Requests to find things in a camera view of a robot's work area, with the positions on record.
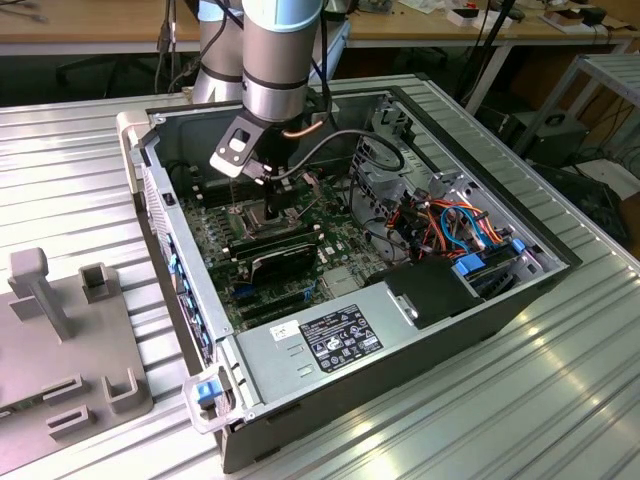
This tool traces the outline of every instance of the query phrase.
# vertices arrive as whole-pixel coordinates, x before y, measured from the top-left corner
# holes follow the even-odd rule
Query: blue cable
[[[473,227],[474,231],[476,232],[476,235],[478,235],[478,237],[482,240],[482,242],[485,245],[493,245],[493,241],[489,238],[488,235],[486,235],[484,232],[482,232],[480,230],[480,228],[478,227],[478,224],[476,222],[476,220],[473,218],[473,216],[469,213],[468,210],[462,208],[462,207],[458,207],[458,206],[453,206],[453,207],[447,207],[442,211],[442,215],[440,216],[440,225],[442,226],[442,233],[444,233],[444,236],[447,237],[451,242],[455,243],[456,245],[461,246],[462,248],[464,248],[464,251],[469,253],[469,247],[467,247],[467,245],[464,242],[461,242],[459,240],[456,240],[455,238],[453,238],[453,236],[449,233],[449,230],[447,228],[447,222],[446,222],[446,217],[447,217],[447,211],[448,210],[456,210],[458,212],[461,212],[463,215],[465,215],[469,221],[471,222],[471,226]]]
[[[453,242],[456,245],[458,245],[459,247],[464,248],[464,251],[466,253],[469,253],[469,247],[467,247],[467,245],[464,242],[461,242],[461,241],[456,240],[455,238],[453,238],[453,236],[449,233],[449,230],[447,229],[447,220],[445,218],[445,213],[447,212],[447,210],[449,210],[449,208],[446,208],[442,212],[442,215],[440,216],[440,226],[442,227],[442,233],[444,233],[444,236],[447,237],[450,242]]]
[[[313,290],[316,288],[317,283],[318,283],[318,279],[315,279],[310,287],[307,287],[303,290],[305,302],[308,302],[311,300],[311,294],[313,293]]]

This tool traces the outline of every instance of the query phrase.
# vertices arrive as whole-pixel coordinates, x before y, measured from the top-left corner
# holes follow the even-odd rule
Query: aluminum extrusion table
[[[228,478],[640,477],[640,264],[433,83],[399,85],[583,259],[497,336]],[[0,288],[9,250],[37,244],[51,275],[118,269],[155,405],[15,478],[223,478],[191,427],[186,368],[142,240],[115,115],[179,95],[0,110]],[[424,133],[416,143],[441,168]]]
[[[578,55],[538,110],[533,121],[520,136],[513,147],[514,152],[522,154],[580,72],[589,75],[591,80],[569,108],[569,114],[573,117],[580,116],[585,104],[599,85],[609,88],[632,105],[640,107],[640,56],[631,54]],[[639,133],[638,129],[634,129],[627,135],[627,138],[635,137]]]

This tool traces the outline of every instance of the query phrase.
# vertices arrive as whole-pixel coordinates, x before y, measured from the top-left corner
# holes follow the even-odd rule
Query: motherboard
[[[214,207],[198,198],[182,201],[237,332],[358,290],[388,267],[371,237],[354,224],[344,187],[313,174],[294,186],[295,202],[269,220],[263,200]]]

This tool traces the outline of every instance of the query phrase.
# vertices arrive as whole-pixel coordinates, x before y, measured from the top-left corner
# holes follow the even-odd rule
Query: white sticker
[[[276,342],[300,333],[297,320],[291,320],[286,323],[281,323],[280,325],[271,327],[269,331],[271,332],[271,336]]]
[[[362,342],[362,345],[368,347],[369,345],[373,345],[374,343],[378,343],[378,337],[369,337]]]

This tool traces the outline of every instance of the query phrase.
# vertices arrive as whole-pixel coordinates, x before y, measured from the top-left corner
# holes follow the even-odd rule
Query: wire bundle
[[[415,210],[418,218],[425,221],[422,245],[418,259],[425,253],[456,258],[459,255],[483,250],[486,246],[499,245],[502,237],[494,230],[486,213],[468,203],[454,203],[444,199],[433,200],[422,210]],[[387,228],[395,229],[401,217],[398,209],[387,223]],[[469,246],[457,235],[457,227],[466,220],[475,234],[477,245]]]

